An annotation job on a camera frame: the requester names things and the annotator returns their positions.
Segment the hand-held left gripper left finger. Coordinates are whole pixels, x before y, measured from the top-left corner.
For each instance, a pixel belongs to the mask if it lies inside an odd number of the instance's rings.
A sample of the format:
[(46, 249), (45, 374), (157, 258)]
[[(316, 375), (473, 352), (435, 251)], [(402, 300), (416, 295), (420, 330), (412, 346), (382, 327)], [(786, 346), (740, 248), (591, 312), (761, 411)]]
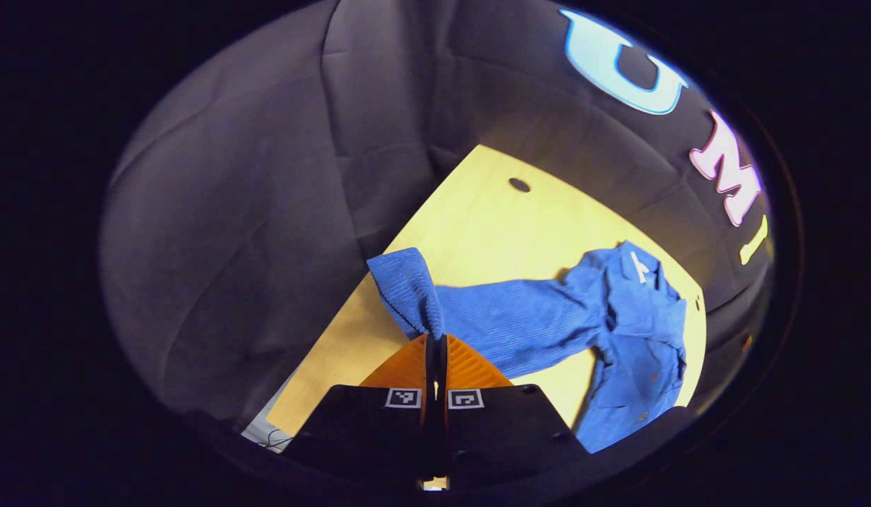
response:
[(419, 488), (439, 474), (439, 342), (424, 334), (323, 396), (284, 457), (335, 478)]

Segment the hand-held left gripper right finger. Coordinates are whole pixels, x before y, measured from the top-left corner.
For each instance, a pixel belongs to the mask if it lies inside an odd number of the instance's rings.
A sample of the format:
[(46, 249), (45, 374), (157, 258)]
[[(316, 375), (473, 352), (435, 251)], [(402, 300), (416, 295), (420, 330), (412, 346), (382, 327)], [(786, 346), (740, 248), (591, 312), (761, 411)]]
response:
[(496, 487), (589, 456), (541, 387), (510, 382), (450, 334), (435, 343), (435, 475), (446, 487)]

